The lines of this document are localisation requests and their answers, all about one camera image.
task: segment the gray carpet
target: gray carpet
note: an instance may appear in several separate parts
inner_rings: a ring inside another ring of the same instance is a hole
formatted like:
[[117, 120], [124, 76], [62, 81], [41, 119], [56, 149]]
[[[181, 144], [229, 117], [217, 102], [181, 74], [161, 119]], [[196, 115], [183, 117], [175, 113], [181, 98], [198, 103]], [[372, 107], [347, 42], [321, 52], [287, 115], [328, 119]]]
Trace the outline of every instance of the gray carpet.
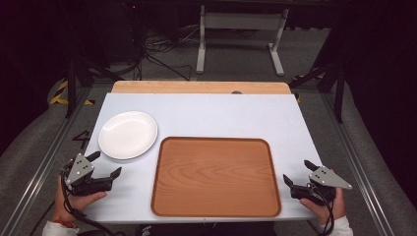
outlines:
[[[278, 77], [275, 74], [266, 50], [269, 39], [273, 38], [273, 33], [269, 31], [258, 31], [248, 38], [233, 32], [209, 34], [205, 73], [202, 75], [197, 75], [194, 71], [198, 52], [196, 41], [190, 41], [169, 52], [157, 53], [154, 56], [170, 66], [191, 65], [193, 67], [191, 77], [197, 81], [290, 82], [292, 77], [308, 73], [327, 34], [327, 30], [286, 30], [278, 47], [278, 54], [285, 72], [284, 77]], [[118, 70], [124, 66], [122, 63], [113, 66], [112, 70]], [[144, 60], [142, 69], [144, 80], [178, 80], [179, 78], [172, 71], [156, 66], [147, 60]], [[175, 69], [184, 75], [189, 73], [187, 68]], [[124, 77], [132, 80], [134, 74], [132, 72]], [[28, 212], [22, 215], [22, 220], [18, 222], [19, 227], [15, 235], [30, 233], [35, 222], [53, 200], [59, 168], [69, 158], [79, 152], [84, 152], [81, 148], [82, 142], [73, 141], [73, 138], [85, 130], [92, 132], [104, 96], [112, 86], [104, 82], [108, 80], [100, 80], [100, 83], [97, 82], [89, 90], [88, 99], [95, 100], [96, 104], [82, 105], [77, 113], [62, 145], [53, 152], [51, 156], [53, 164], [50, 170], [46, 170], [46, 178], [44, 183], [40, 183], [40, 191], [33, 193], [36, 198], [33, 203], [30, 203]], [[316, 83], [317, 81], [310, 81], [294, 90], [301, 95], [300, 108], [313, 141], [323, 164], [333, 168], [336, 173], [353, 185], [352, 191], [345, 191], [345, 199], [347, 215], [355, 235], [381, 235], [375, 216], [364, 198], [363, 189], [352, 171], [349, 153], [343, 139], [332, 122], [334, 119], [332, 113], [328, 112], [324, 97], [332, 98], [333, 94], [332, 92], [329, 95], [318, 93], [314, 87]], [[56, 91], [57, 86], [59, 83], [51, 88], [51, 93]], [[33, 121], [1, 156], [1, 231], [6, 227], [31, 178], [48, 153], [60, 127], [62, 124], [65, 125], [66, 108], [61, 104], [50, 105], [50, 108]], [[348, 88], [345, 91], [342, 116], [344, 122], [341, 126], [346, 130], [354, 146], [393, 234], [417, 235], [416, 209], [388, 171], [363, 125]], [[35, 235], [40, 235], [44, 222], [45, 220], [40, 223]], [[108, 226], [113, 231], [123, 230], [127, 235], [133, 235], [136, 229], [136, 225]], [[90, 226], [83, 224], [82, 228], [83, 231], [91, 229]], [[274, 228], [277, 235], [315, 235], [306, 221], [278, 221]]]

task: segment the person's hand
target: person's hand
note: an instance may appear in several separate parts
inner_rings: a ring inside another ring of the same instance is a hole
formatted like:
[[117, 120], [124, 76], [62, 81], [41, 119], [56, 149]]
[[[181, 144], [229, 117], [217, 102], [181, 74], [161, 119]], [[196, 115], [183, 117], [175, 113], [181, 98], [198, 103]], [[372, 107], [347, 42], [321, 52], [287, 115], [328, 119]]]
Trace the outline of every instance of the person's hand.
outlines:
[[[68, 200], [70, 201], [70, 204], [74, 209], [84, 211], [90, 204], [104, 198], [105, 196], [106, 193], [104, 192], [98, 192], [85, 197], [77, 197], [70, 195], [68, 196]], [[59, 176], [58, 178], [58, 189], [56, 190], [55, 194], [55, 209], [52, 216], [52, 221], [57, 219], [61, 219], [67, 222], [73, 222], [76, 220], [71, 213], [65, 210], [64, 195], [62, 193], [61, 188], [61, 176]]]
[[[308, 208], [312, 213], [314, 213], [317, 216], [319, 224], [324, 225], [328, 222], [329, 212], [326, 206], [316, 205], [308, 199], [301, 199], [300, 204]], [[336, 188], [336, 197], [334, 198], [332, 204], [334, 220], [342, 218], [346, 215], [342, 189]]]

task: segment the tray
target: tray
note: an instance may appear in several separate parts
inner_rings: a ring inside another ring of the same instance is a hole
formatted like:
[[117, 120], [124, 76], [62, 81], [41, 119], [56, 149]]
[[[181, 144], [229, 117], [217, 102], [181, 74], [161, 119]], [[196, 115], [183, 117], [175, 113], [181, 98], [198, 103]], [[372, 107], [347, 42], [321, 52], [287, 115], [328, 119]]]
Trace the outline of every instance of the tray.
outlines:
[[261, 139], [164, 139], [151, 209], [159, 216], [279, 215], [281, 204], [268, 143]]

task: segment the white plate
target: white plate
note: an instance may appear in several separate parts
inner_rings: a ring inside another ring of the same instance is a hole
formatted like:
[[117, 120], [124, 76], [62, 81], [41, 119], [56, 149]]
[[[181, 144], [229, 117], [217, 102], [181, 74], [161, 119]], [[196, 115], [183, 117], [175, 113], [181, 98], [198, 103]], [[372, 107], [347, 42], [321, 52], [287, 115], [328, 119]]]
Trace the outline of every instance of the white plate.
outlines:
[[128, 111], [108, 120], [98, 135], [98, 144], [108, 156], [129, 159], [143, 154], [156, 140], [157, 126], [151, 116]]

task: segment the white table surface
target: white table surface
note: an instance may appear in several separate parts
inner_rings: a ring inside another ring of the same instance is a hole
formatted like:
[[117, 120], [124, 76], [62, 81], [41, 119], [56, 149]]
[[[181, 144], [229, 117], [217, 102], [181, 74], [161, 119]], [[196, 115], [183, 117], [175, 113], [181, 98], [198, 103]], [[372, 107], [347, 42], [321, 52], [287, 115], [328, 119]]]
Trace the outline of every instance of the white table surface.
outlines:
[[[294, 184], [306, 185], [311, 173], [304, 159], [322, 165], [297, 101], [292, 94], [161, 94], [108, 93], [98, 115], [85, 155], [100, 150], [98, 134], [113, 116], [142, 111], [157, 123], [153, 146], [144, 154], [118, 160], [106, 156], [92, 164], [94, 178], [107, 177], [119, 166], [107, 197], [89, 206], [88, 218], [111, 223], [174, 223], [255, 220], [295, 220], [314, 217], [291, 199], [284, 184], [286, 174]], [[170, 136], [259, 138], [269, 143], [281, 213], [276, 218], [160, 217], [150, 208], [159, 145]]]

